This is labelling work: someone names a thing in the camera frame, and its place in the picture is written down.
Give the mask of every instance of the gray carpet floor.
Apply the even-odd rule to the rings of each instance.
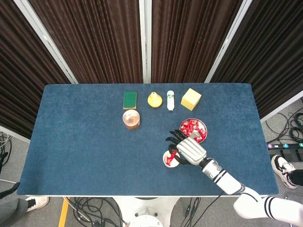
[[[288,113],[294,113],[298,109],[303,107],[303,101],[297,100],[296,102],[289,105],[287,108],[281,111],[281,113],[288,116]],[[281,131],[285,124],[285,118],[279,114],[274,115],[268,121],[268,124],[275,131]],[[272,140],[276,135],[270,131],[265,122],[262,123],[263,132],[267,141]],[[291,143],[288,140],[281,140],[282,142]],[[0,179],[18,181],[20,179],[24,161],[27,155],[28,144],[22,142],[16,138],[12,138],[12,154],[9,162],[4,166]],[[294,163],[296,168],[303,168],[303,163]],[[287,189],[280,179],[276,177],[277,184],[279,186],[279,194],[277,197],[283,198],[285,195],[289,194],[290,199],[296,200],[297,197],[293,197],[291,192],[303,193],[303,187],[298,187],[295,190]],[[0,191],[6,190],[11,187],[12,184],[0,181]],[[16,193],[4,198],[2,202],[8,200],[13,200],[15,198],[26,198],[26,196],[18,196]],[[197,211],[196,218],[203,212],[205,207],[213,200],[213,198],[202,198],[200,207]],[[233,203],[236,198],[220,198],[204,215],[197,226],[220,226],[220,227],[288,227],[289,224],[278,222],[275,220],[270,220],[267,218],[258,218],[246,220],[240,218],[232,208]],[[14,227],[57,227],[59,223],[61,208],[62,208],[62,198],[52,197],[49,204],[42,209],[34,210],[27,213]],[[189,203],[189,198],[181,198],[171,216],[171,226],[179,227],[185,214],[186,207]],[[111,218],[113,221],[117,221],[116,215],[111,209],[105,205],[104,206],[105,217]],[[81,225],[76,221],[72,214],[72,209],[68,210],[68,216],[66,219],[67,227],[80,227]]]

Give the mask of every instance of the yellow tape line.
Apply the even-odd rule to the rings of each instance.
[[[58,227],[64,227],[65,226],[65,220],[66,220],[66,216],[67,216],[67,210],[68,210],[68,202],[63,199],[61,216],[60,216],[59,226]]]

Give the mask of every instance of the metal frame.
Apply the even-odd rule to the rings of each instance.
[[[290,105],[291,103],[297,101],[298,99],[300,99],[302,97],[303,97],[303,91],[299,92],[294,97],[292,97],[291,99],[287,100],[282,105],[280,105],[278,108],[274,109],[272,112],[270,112],[269,114],[267,114],[265,117],[261,118],[261,120],[260,120],[261,123],[264,122],[264,121],[266,121],[268,118],[272,117],[273,115],[275,115],[276,113],[280,112],[285,107],[287,107],[288,105]]]
[[[13,136],[13,137],[15,137],[15,138],[17,138],[17,139],[19,139],[19,140],[22,140],[22,141],[24,141],[24,142],[26,142],[26,143],[30,143],[30,140],[29,140],[28,138],[26,138],[26,137],[24,137],[24,136],[21,136],[21,135],[15,133],[14,131],[9,130],[9,129],[7,129],[7,128],[1,126],[1,125],[0,125],[0,131],[4,132],[4,133],[6,133],[6,134],[8,134],[8,135],[10,135],[10,136]]]
[[[152,0],[139,0],[143,83],[152,76]]]
[[[211,81],[215,71],[217,70],[223,56],[225,55],[225,52],[226,52],[229,44],[232,41],[233,36],[235,35],[236,31],[238,30],[238,27],[240,26],[241,21],[243,20],[248,8],[250,7],[251,2],[252,2],[252,0],[243,0],[241,6],[239,8],[239,11],[236,15],[236,18],[232,23],[232,26],[231,26],[231,28],[230,28],[227,36],[226,36],[226,39],[225,39],[217,57],[216,57],[216,59],[214,60],[213,66],[210,69],[204,83],[210,83],[210,81]]]
[[[34,31],[37,33],[43,44],[46,46],[49,53],[52,55],[54,60],[57,62],[67,79],[71,84],[78,84],[73,72],[68,66],[67,62],[63,58],[53,39],[48,34],[46,28],[42,24],[41,20],[37,16],[36,12],[28,2],[28,0],[14,0],[22,14],[28,20]]]

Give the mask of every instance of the copper container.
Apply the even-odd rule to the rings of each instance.
[[[140,115],[135,110],[127,110],[123,114],[123,122],[129,130],[137,129],[140,125]]]

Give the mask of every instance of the green sponge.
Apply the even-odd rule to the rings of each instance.
[[[123,109],[124,110],[137,109],[137,92],[135,91],[124,92]]]

